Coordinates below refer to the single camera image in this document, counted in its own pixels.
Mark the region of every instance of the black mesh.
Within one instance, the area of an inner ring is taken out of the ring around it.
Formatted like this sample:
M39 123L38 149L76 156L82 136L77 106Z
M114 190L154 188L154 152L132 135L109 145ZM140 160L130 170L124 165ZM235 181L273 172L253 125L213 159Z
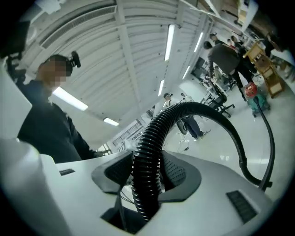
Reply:
M124 185L131 173L132 158L126 156L112 166L106 168L105 176L119 185Z
M164 174L162 174L165 175L173 187L180 185L186 178L185 169L167 159L165 156L163 156L162 161L162 168L164 169Z

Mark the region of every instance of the ceiling light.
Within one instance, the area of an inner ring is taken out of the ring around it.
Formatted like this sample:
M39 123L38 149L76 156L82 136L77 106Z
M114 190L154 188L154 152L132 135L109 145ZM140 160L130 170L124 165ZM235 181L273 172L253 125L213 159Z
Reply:
M58 87L56 90L54 90L53 94L57 97L59 97L61 100L64 100L65 102L71 104L72 106L80 109L81 111L85 111L88 106L81 101L79 101L74 96L70 95L68 92L63 90L61 87Z
M200 37L199 37L198 42L197 42L197 45L195 46L195 49L194 49L194 53L197 51L197 48L198 48L198 46L199 46L199 44L201 42L201 39L203 37L203 34L204 34L203 32L200 34Z
M160 84L160 89L159 89L158 96L160 96L160 95L161 95L161 93L162 93L163 85L164 85L164 80L162 80L162 81L161 81L161 84Z
M170 24L168 27L168 38L167 38L167 46L166 46L166 53L165 53L165 61L169 60L169 57L170 57L174 29L175 29L175 25Z
M185 74L183 75L183 78L182 79L184 79L184 77L186 76L186 74L188 73L188 71L189 71L189 68L190 68L190 65L188 66L188 68L186 69L186 71L185 71Z
M116 121L114 121L114 120L112 120L110 118L105 118L103 121L106 122L106 123L108 123L108 124L114 125L114 126L118 126L119 125L118 122L116 122Z

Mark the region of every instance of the vent grille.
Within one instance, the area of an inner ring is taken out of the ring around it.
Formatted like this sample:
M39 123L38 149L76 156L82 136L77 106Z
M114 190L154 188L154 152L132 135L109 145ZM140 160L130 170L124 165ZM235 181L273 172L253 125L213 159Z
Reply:
M74 28L86 21L89 21L91 19L94 19L94 18L97 18L100 16L104 16L107 14L114 14L116 12L116 9L117 9L117 6L110 6L110 7L104 7L104 8L92 11L92 12L85 13L85 14L73 19L72 21L67 23L65 26L63 26L60 29L58 29L57 31L55 31L47 39L43 39L42 40L43 43L40 44L40 46L42 46L43 48L46 49L51 44L53 44L56 40L58 40L62 35L64 35L69 30L71 30L72 28Z

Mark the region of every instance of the pipe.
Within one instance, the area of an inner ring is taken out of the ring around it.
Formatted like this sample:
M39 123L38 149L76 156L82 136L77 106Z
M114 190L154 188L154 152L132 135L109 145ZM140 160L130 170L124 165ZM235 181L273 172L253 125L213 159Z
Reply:
M204 116L221 125L229 133L236 146L240 168L245 178L256 185L261 182L251 175L247 169L247 158L242 141L236 129L226 117L201 103L174 104L152 119L143 132L134 152L132 194L137 211L146 221L149 221L159 208L158 195L161 193L159 163L165 138L178 120L189 115Z
M268 136L269 136L269 140L270 140L270 144L271 144L271 153L270 153L270 157L269 157L269 161L268 161L268 165L267 165L267 168L266 168L266 172L261 180L261 183L259 185L259 188L262 190L262 191L265 191L266 190L266 187L267 187L267 183L269 182L270 178L271 178L271 173L272 173L272 169L273 169L273 165L274 165L274 162L275 162L275 155L276 155L276 147L275 147L275 140L273 138L273 134L272 134L272 130L271 130L271 127L265 117L265 115L263 114L262 112L262 109L259 105L259 99L258 97L254 97L253 98L253 101L256 103L257 107L258 107L258 110L260 112L260 115L262 116L262 119L266 125L266 128L267 128L267 132L268 132Z

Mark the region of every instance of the office chair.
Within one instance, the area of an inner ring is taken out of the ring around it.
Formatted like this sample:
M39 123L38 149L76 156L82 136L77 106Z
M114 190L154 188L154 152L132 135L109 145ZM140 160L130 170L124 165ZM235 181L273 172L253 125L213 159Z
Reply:
M221 114L225 113L227 114L228 118L231 118L231 115L226 111L230 107L235 108L234 104L231 104L230 106L224 106L223 104L226 103L227 98L226 96L219 90L217 86L214 86L218 95L218 98L212 99L209 103L209 106L217 111L219 111Z
M224 76L224 82L228 84L230 90L236 85L236 81L231 76Z

